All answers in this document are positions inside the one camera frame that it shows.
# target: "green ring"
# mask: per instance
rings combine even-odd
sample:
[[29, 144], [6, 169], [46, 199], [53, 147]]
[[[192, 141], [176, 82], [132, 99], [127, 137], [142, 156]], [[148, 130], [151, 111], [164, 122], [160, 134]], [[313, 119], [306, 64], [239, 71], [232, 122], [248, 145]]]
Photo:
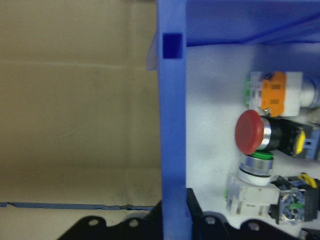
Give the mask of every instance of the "green ring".
[[256, 158], [256, 159], [263, 159], [263, 160], [272, 160], [274, 159], [274, 155], [272, 152], [269, 152], [269, 151], [255, 151], [254, 153], [252, 153], [250, 155], [251, 157], [253, 158]]

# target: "square hole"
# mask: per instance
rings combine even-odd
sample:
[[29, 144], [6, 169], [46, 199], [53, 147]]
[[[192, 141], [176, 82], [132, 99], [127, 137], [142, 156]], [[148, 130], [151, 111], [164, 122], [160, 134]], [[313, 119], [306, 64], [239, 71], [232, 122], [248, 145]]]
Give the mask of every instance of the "square hole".
[[164, 33], [162, 41], [164, 59], [182, 58], [182, 33]]

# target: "black bracket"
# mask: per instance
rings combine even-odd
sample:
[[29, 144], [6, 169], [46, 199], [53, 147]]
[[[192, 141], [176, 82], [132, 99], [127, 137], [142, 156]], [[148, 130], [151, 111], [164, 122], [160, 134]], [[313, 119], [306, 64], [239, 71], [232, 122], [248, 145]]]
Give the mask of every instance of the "black bracket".
[[[193, 240], [298, 240], [257, 219], [247, 220], [241, 224], [240, 229], [236, 229], [222, 214], [203, 212], [191, 188], [187, 189], [187, 205], [193, 222]], [[162, 240], [161, 202], [144, 218], [132, 217], [115, 226], [108, 227], [105, 219], [99, 216], [84, 217], [58, 240], [93, 239]]]

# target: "blue box wall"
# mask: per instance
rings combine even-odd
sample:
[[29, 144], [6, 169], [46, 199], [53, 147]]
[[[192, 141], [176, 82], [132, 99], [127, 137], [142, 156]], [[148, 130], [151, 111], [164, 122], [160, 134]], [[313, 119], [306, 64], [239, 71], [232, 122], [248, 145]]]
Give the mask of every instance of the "blue box wall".
[[192, 236], [186, 204], [186, 48], [318, 42], [317, 0], [158, 0], [155, 51], [165, 240]]

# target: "screw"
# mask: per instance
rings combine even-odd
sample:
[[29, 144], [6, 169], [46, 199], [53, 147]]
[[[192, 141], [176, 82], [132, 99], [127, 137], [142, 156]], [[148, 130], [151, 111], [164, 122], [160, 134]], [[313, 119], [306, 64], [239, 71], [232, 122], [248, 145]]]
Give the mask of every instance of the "screw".
[[248, 228], [252, 231], [259, 231], [260, 230], [260, 226], [258, 225], [258, 223], [256, 222], [249, 222], [248, 224]]
[[265, 113], [266, 115], [270, 115], [270, 113], [271, 113], [270, 108], [266, 108], [266, 109], [264, 109], [263, 111], [264, 111], [264, 113]]
[[213, 216], [207, 216], [205, 218], [205, 222], [209, 225], [214, 225], [216, 223], [216, 219]]
[[136, 219], [132, 219], [132, 220], [130, 220], [130, 222], [129, 222], [129, 226], [130, 226], [131, 228], [136, 228], [136, 227], [138, 227], [138, 225], [139, 225], [139, 222], [138, 222], [138, 220], [136, 220]]
[[97, 219], [91, 219], [89, 222], [88, 222], [88, 224], [89, 224], [89, 226], [95, 226], [95, 225], [97, 225], [99, 223], [99, 221], [97, 220]]

